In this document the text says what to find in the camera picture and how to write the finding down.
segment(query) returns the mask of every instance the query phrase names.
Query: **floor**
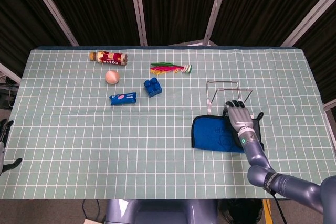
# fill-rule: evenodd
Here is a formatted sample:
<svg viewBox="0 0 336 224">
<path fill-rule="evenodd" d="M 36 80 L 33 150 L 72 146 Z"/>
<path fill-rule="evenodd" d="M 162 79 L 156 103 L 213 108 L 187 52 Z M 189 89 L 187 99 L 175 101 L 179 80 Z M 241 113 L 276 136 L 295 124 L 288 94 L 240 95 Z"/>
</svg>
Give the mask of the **floor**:
<svg viewBox="0 0 336 224">
<path fill-rule="evenodd" d="M 107 200 L 99 200 L 100 215 L 99 222 L 104 217 Z M 307 207 L 301 206 L 293 201 L 281 201 L 280 205 L 287 223 L 295 224 L 319 224 L 322 223 L 323 216 Z M 82 200 L 80 199 L 37 199 L 37 200 L 0 200 L 0 224 L 82 224 L 84 223 L 84 214 L 81 209 Z M 95 200 L 86 200 L 85 210 L 88 219 L 94 220 L 98 208 Z M 274 201 L 271 201 L 271 213 L 274 223 L 283 223 L 279 211 Z M 226 222 L 218 216 L 218 223 Z M 265 223 L 262 217 L 260 224 Z"/>
</svg>

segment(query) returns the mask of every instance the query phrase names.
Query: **cylindrical container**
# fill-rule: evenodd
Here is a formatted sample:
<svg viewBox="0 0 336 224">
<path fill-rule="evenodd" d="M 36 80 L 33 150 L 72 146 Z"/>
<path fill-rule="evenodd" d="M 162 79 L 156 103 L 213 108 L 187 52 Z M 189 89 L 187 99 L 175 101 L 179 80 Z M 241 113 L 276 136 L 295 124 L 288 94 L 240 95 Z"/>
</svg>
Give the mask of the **cylindrical container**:
<svg viewBox="0 0 336 224">
<path fill-rule="evenodd" d="M 105 52 L 105 51 L 91 52 L 90 60 L 99 63 L 126 65 L 127 54 L 121 52 Z"/>
</svg>

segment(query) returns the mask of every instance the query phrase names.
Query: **blue toy block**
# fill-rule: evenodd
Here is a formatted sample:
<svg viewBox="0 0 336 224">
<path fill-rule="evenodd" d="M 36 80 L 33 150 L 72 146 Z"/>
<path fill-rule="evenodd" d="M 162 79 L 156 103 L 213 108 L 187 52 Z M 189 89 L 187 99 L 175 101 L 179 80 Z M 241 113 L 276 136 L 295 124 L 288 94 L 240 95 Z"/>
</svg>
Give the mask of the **blue toy block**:
<svg viewBox="0 0 336 224">
<path fill-rule="evenodd" d="M 151 80 L 147 80 L 143 83 L 145 85 L 145 89 L 149 95 L 149 97 L 153 97 L 157 94 L 162 93 L 162 88 L 157 81 L 157 78 L 152 78 Z"/>
</svg>

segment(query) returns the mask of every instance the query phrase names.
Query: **black cable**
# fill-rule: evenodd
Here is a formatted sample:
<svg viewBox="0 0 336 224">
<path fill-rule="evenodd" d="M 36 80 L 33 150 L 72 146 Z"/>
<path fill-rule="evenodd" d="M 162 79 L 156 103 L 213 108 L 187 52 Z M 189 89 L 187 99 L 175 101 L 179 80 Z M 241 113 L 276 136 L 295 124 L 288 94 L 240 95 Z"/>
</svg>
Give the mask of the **black cable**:
<svg viewBox="0 0 336 224">
<path fill-rule="evenodd" d="M 284 216 L 284 213 L 282 212 L 282 209 L 281 209 L 280 204 L 279 204 L 279 202 L 278 202 L 278 199 L 275 197 L 275 194 L 272 194 L 272 196 L 273 196 L 273 198 L 274 198 L 274 200 L 275 200 L 275 203 L 276 203 L 277 206 L 278 206 L 278 209 L 279 209 L 279 212 L 280 212 L 280 214 L 281 214 L 281 217 L 282 217 L 282 220 L 283 220 L 284 224 L 287 224 L 286 219 L 285 219 L 285 216 Z"/>
<path fill-rule="evenodd" d="M 100 205 L 99 205 L 99 201 L 96 199 L 96 202 L 97 202 L 97 205 L 98 205 L 98 213 L 97 213 L 96 218 L 94 219 L 95 222 L 97 222 L 98 217 L 99 217 L 99 215 L 100 215 Z M 86 212 L 85 212 L 85 209 L 84 209 L 84 203 L 85 203 L 85 199 L 83 199 L 83 202 L 82 202 L 82 210 L 83 210 L 83 213 L 84 213 L 85 218 L 88 219 L 88 216 L 87 216 L 87 214 L 86 214 Z"/>
</svg>

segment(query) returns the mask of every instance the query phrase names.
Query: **blue snack package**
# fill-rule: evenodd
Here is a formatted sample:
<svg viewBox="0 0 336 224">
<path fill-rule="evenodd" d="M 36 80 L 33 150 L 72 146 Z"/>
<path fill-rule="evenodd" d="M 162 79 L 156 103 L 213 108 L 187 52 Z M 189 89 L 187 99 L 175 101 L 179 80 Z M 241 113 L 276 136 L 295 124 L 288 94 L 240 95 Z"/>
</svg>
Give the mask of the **blue snack package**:
<svg viewBox="0 0 336 224">
<path fill-rule="evenodd" d="M 129 94 L 115 94 L 111 95 L 111 105 L 119 105 L 119 104 L 129 104 L 137 102 L 137 93 L 129 93 Z"/>
</svg>

